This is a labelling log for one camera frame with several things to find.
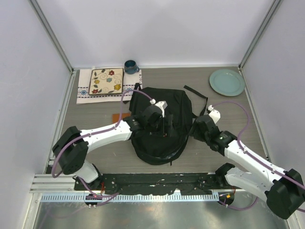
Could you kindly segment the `brown leather wallet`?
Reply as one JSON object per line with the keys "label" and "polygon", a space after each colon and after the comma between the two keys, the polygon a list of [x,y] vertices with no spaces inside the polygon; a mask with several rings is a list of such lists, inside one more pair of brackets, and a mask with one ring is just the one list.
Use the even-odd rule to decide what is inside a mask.
{"label": "brown leather wallet", "polygon": [[[124,118],[129,117],[129,116],[131,116],[130,113],[123,113],[123,114],[121,115],[121,119],[124,119]],[[119,121],[119,118],[120,118],[120,114],[113,114],[113,115],[112,115],[112,122],[113,122],[113,123],[118,122],[118,121]]]}

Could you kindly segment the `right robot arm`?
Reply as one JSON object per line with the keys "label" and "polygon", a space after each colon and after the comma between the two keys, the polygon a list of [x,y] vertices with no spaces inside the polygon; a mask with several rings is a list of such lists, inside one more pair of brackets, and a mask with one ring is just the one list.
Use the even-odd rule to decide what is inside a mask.
{"label": "right robot arm", "polygon": [[278,217],[288,219],[305,202],[302,176],[294,169],[285,170],[263,159],[228,131],[220,131],[218,118],[203,115],[195,119],[190,131],[194,139],[205,142],[213,151],[246,169],[226,163],[216,171],[220,188],[239,187],[264,201]]}

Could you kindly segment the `light teal plate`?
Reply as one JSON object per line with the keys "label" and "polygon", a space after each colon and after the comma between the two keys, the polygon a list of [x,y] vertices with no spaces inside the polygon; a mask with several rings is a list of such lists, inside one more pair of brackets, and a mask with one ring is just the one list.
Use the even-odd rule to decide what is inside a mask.
{"label": "light teal plate", "polygon": [[238,96],[245,89],[244,78],[229,69],[214,71],[209,77],[209,84],[215,92],[228,97]]}

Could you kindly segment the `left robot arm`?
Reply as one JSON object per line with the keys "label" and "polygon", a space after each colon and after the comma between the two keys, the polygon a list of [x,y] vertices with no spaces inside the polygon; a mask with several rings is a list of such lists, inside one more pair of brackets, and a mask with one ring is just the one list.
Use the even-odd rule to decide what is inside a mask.
{"label": "left robot arm", "polygon": [[108,126],[79,130],[72,126],[53,146],[55,160],[51,174],[75,174],[90,190],[97,190],[102,183],[98,169],[86,160],[89,152],[96,148],[143,136],[150,132],[165,135],[165,101],[148,106],[139,115],[132,115]]}

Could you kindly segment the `floral square trivet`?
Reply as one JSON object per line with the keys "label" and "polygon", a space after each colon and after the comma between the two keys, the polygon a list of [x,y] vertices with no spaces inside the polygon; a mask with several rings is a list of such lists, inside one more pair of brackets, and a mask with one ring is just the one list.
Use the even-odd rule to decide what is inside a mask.
{"label": "floral square trivet", "polygon": [[100,68],[91,71],[89,95],[121,94],[124,70],[122,68]]}

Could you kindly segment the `dark blue mug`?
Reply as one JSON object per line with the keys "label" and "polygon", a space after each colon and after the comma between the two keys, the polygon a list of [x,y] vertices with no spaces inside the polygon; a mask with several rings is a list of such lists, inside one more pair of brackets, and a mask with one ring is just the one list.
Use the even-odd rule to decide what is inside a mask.
{"label": "dark blue mug", "polygon": [[127,74],[135,74],[139,72],[140,68],[138,67],[136,61],[128,60],[124,63],[124,70]]}

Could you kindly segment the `black student backpack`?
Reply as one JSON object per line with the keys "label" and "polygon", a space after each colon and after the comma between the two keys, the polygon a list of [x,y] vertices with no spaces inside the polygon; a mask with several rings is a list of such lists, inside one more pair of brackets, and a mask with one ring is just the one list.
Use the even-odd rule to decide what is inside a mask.
{"label": "black student backpack", "polygon": [[184,86],[183,90],[157,89],[151,87],[141,88],[137,83],[132,94],[129,110],[132,115],[150,106],[150,100],[156,102],[166,101],[165,117],[173,115],[172,136],[160,134],[144,134],[143,136],[130,139],[137,156],[150,165],[163,165],[176,160],[188,141],[188,134],[193,125],[193,119],[197,118],[192,111],[192,103],[185,90],[207,100],[208,98],[196,90]]}

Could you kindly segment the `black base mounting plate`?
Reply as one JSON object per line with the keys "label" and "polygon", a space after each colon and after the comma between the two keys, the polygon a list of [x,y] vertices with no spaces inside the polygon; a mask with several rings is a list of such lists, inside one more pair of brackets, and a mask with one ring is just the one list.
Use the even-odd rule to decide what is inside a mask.
{"label": "black base mounting plate", "polygon": [[211,194],[213,189],[232,189],[215,174],[209,173],[133,173],[103,174],[88,187],[97,194],[111,195],[172,195],[179,190],[182,195]]}

